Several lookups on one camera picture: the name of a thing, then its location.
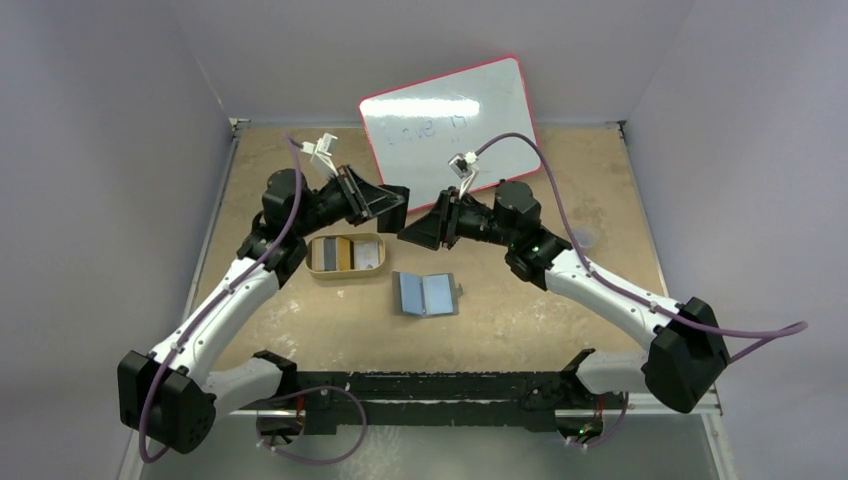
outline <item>gray wall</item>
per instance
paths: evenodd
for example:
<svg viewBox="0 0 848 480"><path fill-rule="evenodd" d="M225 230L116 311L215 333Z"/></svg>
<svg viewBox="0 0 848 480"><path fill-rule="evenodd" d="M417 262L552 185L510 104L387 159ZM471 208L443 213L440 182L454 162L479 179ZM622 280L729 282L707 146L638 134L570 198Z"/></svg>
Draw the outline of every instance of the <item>gray wall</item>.
<svg viewBox="0 0 848 480"><path fill-rule="evenodd" d="M741 478L848 478L845 45L842 1L700 0L630 118L671 292L811 325L719 382Z"/></svg>
<svg viewBox="0 0 848 480"><path fill-rule="evenodd" d="M694 0L180 0L231 117L358 122L359 100L515 53L542 121L626 118Z"/></svg>
<svg viewBox="0 0 848 480"><path fill-rule="evenodd" d="M165 0L0 14L3 478L114 478L115 368L179 320L229 145Z"/></svg>

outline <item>tabletop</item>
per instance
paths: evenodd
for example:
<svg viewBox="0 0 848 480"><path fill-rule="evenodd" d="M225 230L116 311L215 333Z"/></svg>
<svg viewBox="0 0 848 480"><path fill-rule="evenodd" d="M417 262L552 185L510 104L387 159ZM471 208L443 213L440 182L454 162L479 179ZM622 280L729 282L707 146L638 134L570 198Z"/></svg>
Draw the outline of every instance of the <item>tabletop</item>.
<svg viewBox="0 0 848 480"><path fill-rule="evenodd" d="M315 141L325 131L338 136L333 154L337 165L350 164L366 180L380 183L362 129L248 128L236 151L198 282L196 304L217 285L235 258L252 218L261 210L268 176L291 167L284 134ZM656 253L618 130L540 128L537 138L551 163L569 221L574 227L591 227L598 234L588 255L637 285L663 292ZM477 147L469 145L468 150ZM485 155L480 161L485 165ZM323 180L305 156L301 164L310 187L320 188ZM544 170L522 181L542 204L543 224L566 237ZM474 196L491 205L493 190ZM407 223L422 214L410 214ZM374 221L360 227L340 222L318 234L373 231ZM638 348L624 332L576 302L518 280L504 262L502 247L462 239L450 251L434 252L398 241L393 235L382 237L388 268L380 275L319 281L301 267L247 321L216 369L235 367L254 352L268 349L296 361L300 370L559 370L587 347L606 351ZM423 319L394 314L392 270L419 275L453 273L464 292L459 298L459 314Z"/></svg>

